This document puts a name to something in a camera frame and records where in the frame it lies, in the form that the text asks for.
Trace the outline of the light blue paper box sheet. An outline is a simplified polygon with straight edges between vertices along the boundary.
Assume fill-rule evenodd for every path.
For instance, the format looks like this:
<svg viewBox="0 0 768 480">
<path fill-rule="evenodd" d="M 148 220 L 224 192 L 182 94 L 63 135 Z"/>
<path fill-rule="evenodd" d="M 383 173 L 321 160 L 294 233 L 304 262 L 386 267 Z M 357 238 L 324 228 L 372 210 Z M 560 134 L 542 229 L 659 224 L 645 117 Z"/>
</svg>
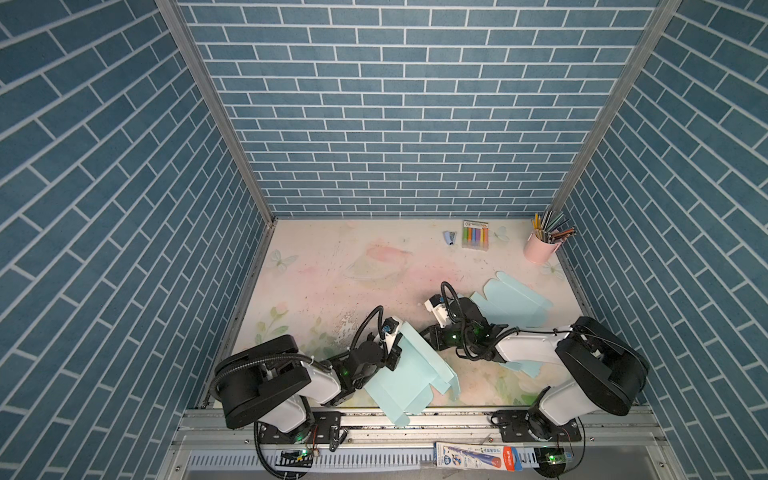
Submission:
<svg viewBox="0 0 768 480">
<path fill-rule="evenodd" d="M 461 393 L 456 372 L 407 322 L 399 327 L 402 352 L 395 370 L 382 368 L 364 389 L 386 417 L 397 427 L 410 423 L 409 414 L 418 414 L 433 400 L 432 389 L 440 394 L 451 390 L 456 400 Z"/>
</svg>

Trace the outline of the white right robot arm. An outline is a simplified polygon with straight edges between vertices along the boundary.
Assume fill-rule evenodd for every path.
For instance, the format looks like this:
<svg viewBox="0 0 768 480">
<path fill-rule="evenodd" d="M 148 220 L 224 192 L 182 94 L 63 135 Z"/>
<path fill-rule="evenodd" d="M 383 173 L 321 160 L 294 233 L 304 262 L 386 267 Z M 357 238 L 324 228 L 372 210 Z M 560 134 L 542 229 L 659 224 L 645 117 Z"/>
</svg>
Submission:
<svg viewBox="0 0 768 480">
<path fill-rule="evenodd" d="M 549 440 L 571 421 L 597 410 L 627 415 L 646 385 L 647 361 L 591 317 L 581 316 L 565 327 L 530 330 L 489 323 L 466 297 L 435 294 L 425 308 L 437 322 L 420 335 L 436 351 L 453 348 L 469 361 L 532 361 L 569 372 L 569 380 L 545 387 L 526 413 L 528 430 L 539 440 Z"/>
</svg>

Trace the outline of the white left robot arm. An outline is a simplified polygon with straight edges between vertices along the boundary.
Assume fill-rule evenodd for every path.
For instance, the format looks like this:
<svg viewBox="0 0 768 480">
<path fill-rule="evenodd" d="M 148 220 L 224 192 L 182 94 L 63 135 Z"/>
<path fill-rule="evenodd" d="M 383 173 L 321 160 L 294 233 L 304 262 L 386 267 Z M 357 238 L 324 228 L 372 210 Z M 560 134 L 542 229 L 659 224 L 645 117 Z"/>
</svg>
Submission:
<svg viewBox="0 0 768 480">
<path fill-rule="evenodd" d="M 282 335 L 219 363 L 210 395 L 221 403 L 230 429 L 261 422 L 295 436 L 312 423 L 310 399 L 337 406 L 380 370 L 395 370 L 401 339 L 400 333 L 382 339 L 370 334 L 362 344 L 319 361 Z"/>
</svg>

